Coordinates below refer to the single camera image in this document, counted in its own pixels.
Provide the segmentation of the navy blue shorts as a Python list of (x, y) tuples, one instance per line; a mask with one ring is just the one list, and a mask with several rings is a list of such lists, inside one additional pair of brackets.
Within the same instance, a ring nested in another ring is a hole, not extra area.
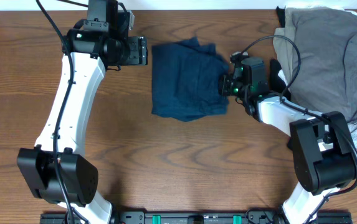
[(151, 50), (152, 114), (188, 122), (227, 113), (229, 100), (219, 93), (219, 79), (229, 65), (215, 44), (201, 45), (193, 37)]

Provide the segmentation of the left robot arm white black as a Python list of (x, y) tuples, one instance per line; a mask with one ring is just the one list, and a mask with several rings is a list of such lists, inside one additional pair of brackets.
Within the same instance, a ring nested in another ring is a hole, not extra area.
[(98, 188), (98, 170), (85, 158), (85, 133), (97, 89), (108, 67), (146, 65), (147, 39), (70, 29), (64, 36), (59, 87), (33, 149), (20, 149), (17, 166), (32, 195), (85, 223), (118, 223)]

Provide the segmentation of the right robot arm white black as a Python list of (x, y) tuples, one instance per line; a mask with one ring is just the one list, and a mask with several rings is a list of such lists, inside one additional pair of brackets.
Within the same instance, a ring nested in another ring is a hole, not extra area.
[(344, 116), (302, 108), (269, 89), (261, 58), (236, 55), (219, 93), (233, 96), (248, 115), (289, 136), (298, 183), (276, 212), (247, 212), (248, 223), (351, 223), (348, 212), (323, 212), (334, 196), (357, 186), (357, 152)]

